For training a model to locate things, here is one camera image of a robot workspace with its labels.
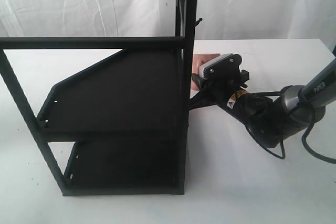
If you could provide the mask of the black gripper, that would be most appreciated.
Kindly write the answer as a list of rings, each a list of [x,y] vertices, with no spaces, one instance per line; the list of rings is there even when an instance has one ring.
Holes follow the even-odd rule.
[[[242,88],[202,89],[205,80],[196,73],[191,78],[191,89],[200,91],[190,99],[190,110],[216,105],[243,124],[261,147],[274,148],[281,143],[281,133],[267,116],[275,105],[271,98]]]

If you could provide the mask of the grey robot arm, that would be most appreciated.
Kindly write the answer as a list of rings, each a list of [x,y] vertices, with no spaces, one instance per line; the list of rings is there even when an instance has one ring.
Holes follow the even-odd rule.
[[[208,61],[192,74],[199,92],[189,109],[216,105],[242,123],[262,147],[274,148],[285,139],[320,121],[325,108],[335,101],[335,61],[308,84],[275,92],[246,90],[249,72],[239,68],[239,54],[224,54]]]

